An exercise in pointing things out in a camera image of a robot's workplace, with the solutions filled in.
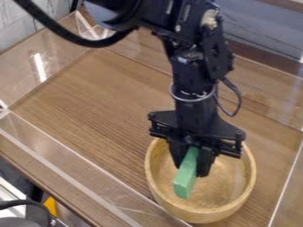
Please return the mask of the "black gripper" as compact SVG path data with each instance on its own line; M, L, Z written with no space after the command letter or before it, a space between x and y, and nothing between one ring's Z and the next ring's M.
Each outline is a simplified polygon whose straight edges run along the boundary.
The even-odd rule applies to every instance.
M167 141L177 168L183 163L189 148L193 146L201 150L197 158L198 177L209 176L218 155L241 158L246 140L245 131L218 113L221 105L217 94L217 86L204 93L186 93L173 85L175 109L149 114L150 133Z

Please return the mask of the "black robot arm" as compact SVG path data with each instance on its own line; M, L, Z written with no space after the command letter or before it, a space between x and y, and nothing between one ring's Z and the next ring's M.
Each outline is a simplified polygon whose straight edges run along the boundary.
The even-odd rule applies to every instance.
M125 31L146 27L162 40L173 66L170 88L175 108L149 114L151 135L167 141L174 165L198 149L197 175L212 172L216 158L238 158L246 133L220 113L218 84L228 79L236 55L225 38L224 17L214 0L85 0L94 20Z

